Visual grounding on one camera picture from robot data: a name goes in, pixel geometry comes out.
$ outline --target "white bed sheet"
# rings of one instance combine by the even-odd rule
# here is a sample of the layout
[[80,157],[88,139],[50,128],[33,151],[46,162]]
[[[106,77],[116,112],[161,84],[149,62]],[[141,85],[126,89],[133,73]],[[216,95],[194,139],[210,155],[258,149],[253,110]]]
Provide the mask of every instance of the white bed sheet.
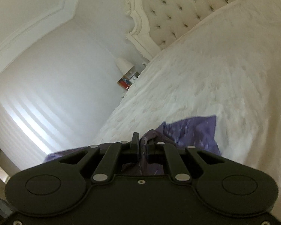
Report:
[[237,0],[159,53],[93,144],[213,114],[222,155],[278,183],[281,220],[281,0]]

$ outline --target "white lampshade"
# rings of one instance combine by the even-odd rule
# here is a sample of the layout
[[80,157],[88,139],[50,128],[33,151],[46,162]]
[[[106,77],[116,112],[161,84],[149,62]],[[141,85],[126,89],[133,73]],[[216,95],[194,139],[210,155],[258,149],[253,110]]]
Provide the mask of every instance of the white lampshade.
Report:
[[126,74],[127,72],[130,71],[131,68],[134,67],[134,65],[131,62],[128,62],[124,58],[117,59],[117,66],[123,74]]

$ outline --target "purple fabric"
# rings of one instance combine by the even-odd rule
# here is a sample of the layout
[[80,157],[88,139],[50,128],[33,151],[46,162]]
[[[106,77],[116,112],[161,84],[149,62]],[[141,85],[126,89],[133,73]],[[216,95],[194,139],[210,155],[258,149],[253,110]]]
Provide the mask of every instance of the purple fabric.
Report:
[[[220,155],[219,148],[214,140],[216,116],[194,117],[167,124],[163,122],[156,130],[149,130],[140,139],[141,159],[139,163],[128,163],[122,166],[121,174],[134,176],[163,175],[163,166],[149,164],[146,160],[146,145],[149,140],[165,142],[175,145],[177,149],[195,146]],[[111,143],[101,144],[101,149],[108,149]],[[52,161],[70,153],[83,150],[82,147],[72,150],[49,154],[44,162]]]

